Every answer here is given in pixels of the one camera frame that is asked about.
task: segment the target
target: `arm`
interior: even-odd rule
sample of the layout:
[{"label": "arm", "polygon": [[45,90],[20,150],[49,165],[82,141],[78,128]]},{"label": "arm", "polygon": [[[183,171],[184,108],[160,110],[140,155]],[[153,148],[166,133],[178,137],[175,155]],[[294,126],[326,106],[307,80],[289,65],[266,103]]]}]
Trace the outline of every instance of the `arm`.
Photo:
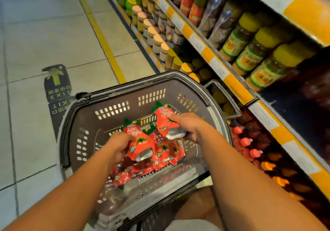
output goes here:
[{"label": "arm", "polygon": [[124,158],[123,149],[134,139],[126,133],[113,134],[72,176],[3,231],[83,230],[114,164]]},{"label": "arm", "polygon": [[210,124],[193,113],[169,118],[190,132],[188,139],[201,145],[228,230],[327,230]]}]

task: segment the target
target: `green arrow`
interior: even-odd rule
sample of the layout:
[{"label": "green arrow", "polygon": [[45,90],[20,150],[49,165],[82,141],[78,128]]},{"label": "green arrow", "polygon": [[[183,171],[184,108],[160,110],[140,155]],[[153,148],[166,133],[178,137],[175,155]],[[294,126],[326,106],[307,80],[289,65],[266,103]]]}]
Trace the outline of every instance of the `green arrow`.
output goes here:
[{"label": "green arrow", "polygon": [[47,76],[47,80],[49,80],[51,77],[53,77],[53,81],[54,81],[54,85],[57,86],[57,85],[60,85],[61,82],[60,82],[60,78],[59,78],[59,74],[60,75],[64,75],[63,74],[63,71],[57,69],[57,68],[51,68],[51,70],[49,71],[49,76]]}]

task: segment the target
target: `person's left arm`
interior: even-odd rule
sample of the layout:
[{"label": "person's left arm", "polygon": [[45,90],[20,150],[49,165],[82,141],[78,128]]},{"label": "person's left arm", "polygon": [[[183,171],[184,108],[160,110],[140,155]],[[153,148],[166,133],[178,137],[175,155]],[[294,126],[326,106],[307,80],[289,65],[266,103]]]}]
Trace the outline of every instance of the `person's left arm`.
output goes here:
[{"label": "person's left arm", "polygon": [[66,181],[19,216],[3,231],[83,230],[115,163],[134,136],[114,133],[99,151]]}]

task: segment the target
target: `basket handle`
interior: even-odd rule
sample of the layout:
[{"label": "basket handle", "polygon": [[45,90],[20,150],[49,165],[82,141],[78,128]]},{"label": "basket handle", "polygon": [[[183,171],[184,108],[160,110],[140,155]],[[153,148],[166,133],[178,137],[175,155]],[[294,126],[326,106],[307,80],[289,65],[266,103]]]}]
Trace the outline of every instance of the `basket handle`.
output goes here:
[{"label": "basket handle", "polygon": [[236,102],[234,101],[234,99],[230,96],[230,94],[228,93],[227,90],[225,90],[224,87],[222,87],[222,85],[217,81],[217,80],[211,80],[209,81],[204,88],[206,89],[207,87],[209,87],[211,84],[215,85],[217,87],[217,89],[219,89],[222,92],[222,95],[226,98],[226,100],[229,102],[230,106],[233,108],[235,114],[233,115],[229,115],[226,116],[226,119],[235,119],[238,118],[242,115],[242,112],[240,110],[240,108],[237,106]]}]

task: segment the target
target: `person's right arm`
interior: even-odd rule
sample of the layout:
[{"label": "person's right arm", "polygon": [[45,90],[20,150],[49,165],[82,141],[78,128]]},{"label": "person's right arm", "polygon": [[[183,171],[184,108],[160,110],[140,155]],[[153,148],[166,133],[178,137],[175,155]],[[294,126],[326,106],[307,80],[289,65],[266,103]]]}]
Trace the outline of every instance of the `person's right arm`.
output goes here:
[{"label": "person's right arm", "polygon": [[302,204],[239,154],[210,124],[193,113],[169,118],[199,143],[225,225],[234,230],[328,230]]}]

